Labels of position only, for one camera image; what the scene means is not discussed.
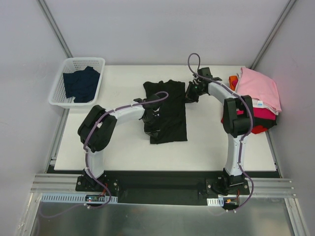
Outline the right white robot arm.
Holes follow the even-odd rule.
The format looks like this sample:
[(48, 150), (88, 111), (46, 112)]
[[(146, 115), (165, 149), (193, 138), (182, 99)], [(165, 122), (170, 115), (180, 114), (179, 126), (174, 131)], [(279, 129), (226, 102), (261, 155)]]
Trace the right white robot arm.
[(222, 123), (228, 135), (227, 161), (221, 178), (211, 184), (211, 190), (227, 196), (245, 184), (245, 146), (254, 124), (252, 98), (232, 91), (219, 77), (213, 77), (208, 67), (198, 69), (193, 76), (186, 90), (186, 103), (198, 102), (200, 96), (208, 94), (223, 105)]

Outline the white plastic laundry basket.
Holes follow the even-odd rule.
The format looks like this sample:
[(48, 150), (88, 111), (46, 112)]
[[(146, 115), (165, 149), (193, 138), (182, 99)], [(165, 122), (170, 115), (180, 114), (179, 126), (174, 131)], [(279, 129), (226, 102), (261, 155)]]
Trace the white plastic laundry basket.
[[(63, 74), (73, 73), (79, 70), (85, 69), (87, 66), (92, 67), (97, 71), (99, 76), (99, 81), (96, 87), (95, 95), (93, 99), (86, 103), (75, 103), (74, 97), (66, 98), (66, 92), (64, 87)], [(101, 82), (103, 78), (103, 72), (105, 68), (105, 59), (98, 57), (74, 57), (67, 58), (63, 61), (54, 79), (48, 101), (51, 105), (60, 106), (64, 109), (72, 108), (87, 108), (92, 107), (96, 104), (98, 99), (99, 90), (101, 87)]]

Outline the magenta t shirt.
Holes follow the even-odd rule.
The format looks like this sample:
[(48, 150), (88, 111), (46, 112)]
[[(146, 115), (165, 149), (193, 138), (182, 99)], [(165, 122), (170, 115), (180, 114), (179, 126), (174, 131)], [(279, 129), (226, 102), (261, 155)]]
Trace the magenta t shirt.
[(253, 108), (252, 118), (276, 120), (277, 115), (266, 108)]

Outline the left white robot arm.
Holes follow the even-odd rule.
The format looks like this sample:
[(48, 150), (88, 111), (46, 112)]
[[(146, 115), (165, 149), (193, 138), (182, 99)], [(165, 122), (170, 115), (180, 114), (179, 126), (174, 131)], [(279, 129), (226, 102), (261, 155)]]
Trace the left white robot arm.
[(142, 120), (144, 132), (156, 138), (160, 132), (159, 109), (162, 99), (153, 95), (149, 99), (134, 99), (129, 104), (110, 111), (95, 105), (78, 128), (78, 135), (85, 152), (84, 173), (87, 186), (99, 191), (104, 186), (103, 151), (110, 143), (116, 126), (133, 120)]

